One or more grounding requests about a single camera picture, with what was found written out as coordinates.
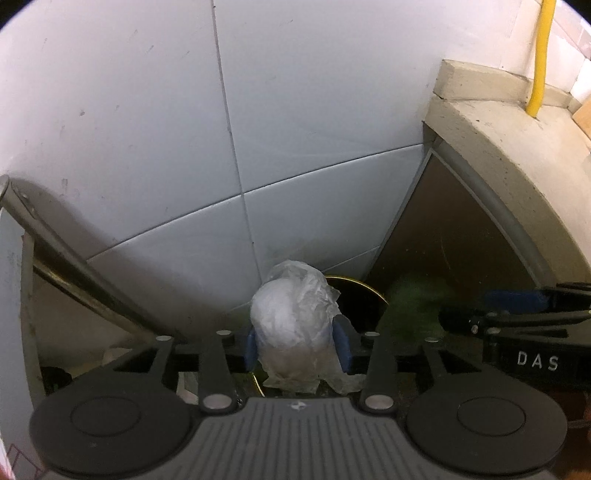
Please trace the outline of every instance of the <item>white tiled wall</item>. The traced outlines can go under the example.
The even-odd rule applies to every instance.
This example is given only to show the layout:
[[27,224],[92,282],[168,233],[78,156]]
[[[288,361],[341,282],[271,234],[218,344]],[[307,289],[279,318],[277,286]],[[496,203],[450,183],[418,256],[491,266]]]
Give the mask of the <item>white tiled wall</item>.
[[585,59],[583,67],[577,76],[570,93],[579,102],[583,103],[591,96],[591,61]]
[[[557,9],[548,80],[586,92],[584,24]],[[531,74],[538,12],[36,0],[0,32],[0,171],[105,277],[196,335],[241,316],[286,258],[363,277],[420,168],[441,59]]]

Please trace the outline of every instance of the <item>tile grout line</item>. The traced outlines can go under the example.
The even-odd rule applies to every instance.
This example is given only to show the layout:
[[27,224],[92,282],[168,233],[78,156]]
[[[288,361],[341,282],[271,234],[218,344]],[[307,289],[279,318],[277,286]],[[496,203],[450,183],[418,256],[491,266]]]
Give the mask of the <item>tile grout line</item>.
[[368,155],[364,155],[363,157],[350,158],[349,160],[343,160],[343,161],[340,161],[338,163],[333,163],[332,165],[325,165],[323,167],[315,168],[314,170],[309,170],[309,171],[305,171],[305,172],[302,172],[302,173],[298,173],[297,175],[293,175],[292,177],[287,177],[286,179],[272,181],[271,183],[267,183],[265,185],[261,185],[260,187],[255,187],[255,188],[253,188],[251,190],[248,190],[247,192],[244,192],[244,193],[246,194],[246,193],[250,193],[250,192],[255,192],[256,190],[266,189],[267,187],[270,187],[272,185],[276,185],[278,183],[281,183],[282,181],[293,180],[293,179],[296,179],[297,177],[303,177],[304,175],[308,175],[310,173],[315,173],[315,172],[320,171],[320,170],[325,170],[327,168],[340,167],[341,165],[345,165],[345,164],[350,163],[352,161],[365,160],[365,159],[367,159],[369,157],[374,157],[376,155],[383,155],[385,153],[396,152],[398,150],[404,150],[406,148],[419,147],[420,145],[422,145],[422,143],[416,143],[416,144],[412,144],[412,145],[405,145],[404,147],[398,147],[398,148],[391,148],[390,150],[382,150],[380,152],[370,153]]
[[246,200],[244,198],[244,188],[242,187],[242,179],[240,177],[240,168],[238,167],[238,157],[236,156],[236,145],[234,144],[234,134],[232,133],[232,124],[230,123],[230,109],[228,108],[228,96],[226,95],[226,84],[223,79],[222,70],[222,54],[220,52],[219,37],[217,36],[217,19],[216,19],[216,6],[215,0],[210,0],[212,6],[212,22],[213,22],[213,38],[216,43],[216,54],[217,54],[217,68],[220,74],[220,84],[222,86],[222,98],[223,105],[226,110],[226,122],[228,123],[228,134],[230,135],[230,146],[232,148],[232,155],[234,156],[234,165],[236,167],[236,175],[238,177],[238,185],[240,187],[240,197],[242,198],[242,207],[244,208],[244,216],[246,217],[246,228],[248,230],[248,237],[251,241],[252,254],[255,258],[256,272],[258,273],[259,280],[262,283],[261,267],[259,265],[259,259],[256,255],[254,237],[252,236],[251,221],[248,217],[248,209],[246,208]]
[[139,233],[135,233],[135,234],[133,234],[133,235],[132,235],[132,236],[130,236],[130,237],[127,237],[127,238],[125,238],[125,239],[123,239],[123,240],[120,240],[119,242],[117,242],[117,243],[115,243],[115,244],[113,244],[113,245],[111,245],[111,246],[109,246],[109,247],[107,247],[107,248],[104,248],[103,250],[101,250],[101,251],[100,251],[100,252],[98,252],[98,253],[92,254],[91,256],[89,256],[88,258],[86,258],[86,259],[85,259],[85,261],[86,261],[86,262],[89,262],[90,260],[93,260],[93,259],[95,259],[95,258],[96,258],[96,257],[98,257],[99,255],[102,255],[103,253],[105,253],[105,252],[108,252],[108,251],[109,251],[109,250],[111,250],[112,248],[115,248],[115,247],[118,247],[118,246],[120,246],[120,245],[123,245],[125,242],[129,242],[130,240],[133,240],[134,238],[136,238],[136,237],[138,237],[138,236],[140,236],[140,235],[143,235],[143,234],[145,234],[145,233],[151,232],[152,230],[156,230],[157,228],[160,228],[161,226],[167,225],[168,223],[175,222],[175,221],[177,221],[177,220],[180,220],[181,218],[184,218],[184,217],[186,217],[186,216],[188,216],[188,215],[192,215],[192,214],[194,214],[194,213],[200,212],[201,210],[205,210],[206,208],[213,207],[214,205],[218,205],[218,204],[220,204],[220,203],[227,202],[228,200],[232,200],[232,199],[238,198],[239,196],[240,196],[240,195],[237,195],[237,194],[230,195],[229,197],[223,198],[223,199],[221,199],[221,200],[216,200],[216,201],[215,201],[215,202],[213,202],[213,203],[209,203],[209,204],[207,204],[207,205],[203,205],[202,207],[199,207],[199,208],[198,208],[198,209],[196,209],[196,210],[192,210],[191,212],[182,213],[182,214],[181,214],[181,215],[179,215],[178,217],[174,217],[174,218],[171,218],[171,219],[169,219],[169,220],[165,220],[164,222],[161,222],[161,223],[159,223],[158,225],[151,226],[151,227],[147,228],[146,230],[142,230],[142,231],[141,231],[141,232],[139,232]]
[[[95,253],[95,254],[91,255],[90,257],[86,258],[86,261],[88,262],[88,261],[90,261],[90,260],[92,260],[92,259],[94,259],[94,258],[98,257],[99,255],[102,255],[103,253],[105,253],[105,252],[107,252],[107,251],[111,250],[112,248],[118,247],[118,246],[120,246],[120,245],[124,244],[125,242],[128,242],[128,241],[130,241],[130,240],[134,239],[134,238],[135,238],[135,237],[137,237],[137,236],[140,236],[140,235],[143,235],[143,234],[145,234],[145,233],[148,233],[148,232],[150,232],[150,231],[152,231],[152,230],[155,230],[155,229],[157,229],[157,228],[160,228],[161,226],[164,226],[164,225],[166,225],[166,224],[168,224],[168,223],[171,223],[171,222],[174,222],[174,221],[176,221],[176,220],[180,220],[180,219],[181,219],[181,218],[183,218],[183,217],[186,217],[186,216],[188,216],[188,215],[192,215],[192,214],[194,214],[194,213],[197,213],[197,212],[199,212],[199,211],[201,211],[201,210],[205,210],[206,208],[209,208],[209,207],[212,207],[212,206],[214,206],[214,205],[217,205],[218,203],[226,202],[226,201],[228,201],[228,200],[231,200],[231,199],[233,199],[233,198],[237,198],[237,197],[240,197],[240,198],[242,199],[242,206],[243,206],[243,208],[244,208],[244,211],[245,211],[245,216],[246,216],[246,227],[248,228],[248,235],[249,235],[249,239],[250,239],[251,243],[254,245],[254,241],[253,241],[253,237],[252,237],[252,231],[251,231],[251,226],[250,226],[250,221],[249,221],[249,218],[248,218],[248,210],[247,210],[247,208],[246,208],[246,201],[245,201],[245,199],[244,199],[244,197],[245,197],[245,194],[246,194],[246,193],[250,193],[250,192],[254,192],[254,191],[256,191],[256,190],[264,189],[264,188],[270,187],[270,186],[272,186],[272,185],[276,185],[276,184],[278,184],[278,183],[281,183],[282,181],[293,180],[293,179],[296,179],[297,177],[302,177],[302,176],[304,176],[304,175],[308,175],[308,173],[315,173],[315,172],[317,172],[317,171],[324,170],[325,168],[333,168],[333,167],[338,167],[338,166],[345,165],[345,164],[347,164],[347,163],[349,163],[349,162],[352,162],[352,161],[356,161],[356,160],[363,160],[363,159],[365,159],[365,158],[373,157],[373,156],[375,156],[375,155],[382,155],[382,154],[384,154],[384,153],[394,152],[394,151],[397,151],[397,150],[404,150],[405,148],[418,147],[419,145],[422,145],[422,144],[406,145],[405,147],[393,148],[393,149],[391,149],[391,150],[384,150],[384,151],[381,151],[381,152],[377,152],[377,153],[372,153],[372,154],[366,155],[366,156],[364,156],[364,157],[351,158],[350,160],[345,160],[345,161],[342,161],[342,162],[336,163],[336,164],[334,164],[334,165],[327,165],[327,166],[325,166],[325,167],[319,167],[319,168],[317,168],[317,169],[315,169],[315,170],[310,170],[310,171],[307,171],[307,172],[304,172],[304,173],[299,173],[299,174],[297,174],[297,175],[295,175],[295,176],[293,176],[293,177],[289,177],[289,178],[287,178],[287,179],[277,180],[277,181],[274,181],[274,182],[272,182],[272,183],[268,183],[267,185],[262,185],[262,186],[260,186],[260,187],[257,187],[257,188],[254,188],[254,189],[252,189],[252,190],[249,190],[248,192],[243,192],[243,191],[242,191],[242,184],[240,184],[240,190],[241,190],[241,192],[240,192],[239,194],[230,195],[229,197],[226,197],[226,198],[223,198],[223,199],[220,199],[220,200],[216,200],[215,202],[213,202],[213,203],[208,203],[207,205],[203,205],[202,207],[199,207],[199,208],[197,208],[196,210],[192,210],[192,211],[190,211],[190,212],[183,213],[182,215],[179,215],[178,217],[171,218],[171,219],[169,219],[169,220],[165,220],[164,222],[161,222],[161,223],[159,223],[158,225],[151,226],[151,227],[147,228],[146,230],[143,230],[143,231],[141,231],[141,232],[139,232],[139,233],[135,233],[134,235],[132,235],[132,236],[130,236],[130,237],[127,237],[127,238],[125,238],[124,240],[121,240],[121,241],[119,241],[119,242],[117,242],[117,243],[115,243],[115,244],[113,244],[113,245],[111,245],[111,246],[109,246],[109,247],[106,247],[105,249],[103,249],[103,250],[99,251],[98,253]],[[258,258],[256,257],[256,252],[254,252],[254,254],[255,254],[256,268],[257,268],[257,270],[258,270],[259,278],[261,279],[261,283],[262,283],[262,275],[261,275],[261,271],[260,271],[259,264],[258,264]]]
[[349,261],[351,261],[351,260],[355,260],[355,258],[359,258],[359,257],[361,257],[361,255],[365,255],[365,254],[368,254],[368,253],[370,253],[370,252],[373,252],[374,250],[377,250],[378,248],[379,248],[379,245],[378,245],[377,247],[372,247],[372,248],[370,248],[369,250],[366,250],[365,252],[362,252],[362,253],[360,253],[360,254],[358,254],[358,255],[355,255],[354,257],[350,257],[350,258],[348,258],[347,260],[343,260],[342,262],[339,262],[339,263],[337,263],[336,265],[333,265],[332,267],[325,268],[325,269],[322,271],[322,273],[324,273],[324,272],[327,272],[327,271],[329,271],[329,270],[331,270],[331,269],[333,269],[333,268],[339,267],[339,266],[341,266],[342,264],[344,264],[344,263],[347,263],[347,262],[349,262]]

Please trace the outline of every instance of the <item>crumpled plastic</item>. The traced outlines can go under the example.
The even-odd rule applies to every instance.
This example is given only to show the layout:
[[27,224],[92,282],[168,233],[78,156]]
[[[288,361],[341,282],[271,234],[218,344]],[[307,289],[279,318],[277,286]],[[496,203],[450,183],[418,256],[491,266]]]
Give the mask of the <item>crumpled plastic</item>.
[[343,373],[335,351],[339,294],[322,272],[302,262],[288,260],[269,272],[251,304],[266,387],[315,393],[325,380],[341,395],[362,388],[365,375]]

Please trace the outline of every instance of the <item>concrete ledge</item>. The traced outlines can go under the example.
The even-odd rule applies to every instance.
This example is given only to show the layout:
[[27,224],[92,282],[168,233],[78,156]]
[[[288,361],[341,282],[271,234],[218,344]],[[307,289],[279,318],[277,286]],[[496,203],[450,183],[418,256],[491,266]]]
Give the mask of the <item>concrete ledge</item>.
[[[444,100],[497,100],[525,104],[531,95],[533,81],[504,70],[443,60],[433,93]],[[546,85],[543,105],[559,106],[574,111],[580,107],[570,93]]]
[[[426,124],[505,203],[558,281],[591,281],[591,140],[572,121],[568,105],[543,106],[533,119],[517,102],[466,99],[484,86],[462,82],[462,93],[459,79],[482,75],[444,70],[454,80],[438,80]],[[505,72],[499,78],[506,80]],[[497,92],[496,85],[488,91]]]

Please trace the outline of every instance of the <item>metal screw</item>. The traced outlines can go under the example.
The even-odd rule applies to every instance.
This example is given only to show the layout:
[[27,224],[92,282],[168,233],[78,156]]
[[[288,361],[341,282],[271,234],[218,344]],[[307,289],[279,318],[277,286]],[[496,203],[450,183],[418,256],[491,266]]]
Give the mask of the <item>metal screw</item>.
[[394,399],[388,395],[370,395],[365,405],[372,410],[388,410],[394,406]]
[[234,342],[236,341],[236,339],[234,338],[234,332],[231,330],[218,330],[216,334],[222,340],[223,346],[234,345]]
[[214,393],[203,399],[203,406],[209,410],[223,410],[232,405],[232,399],[222,393]]
[[378,332],[365,332],[361,337],[361,345],[367,348],[373,348],[374,342],[379,338]]

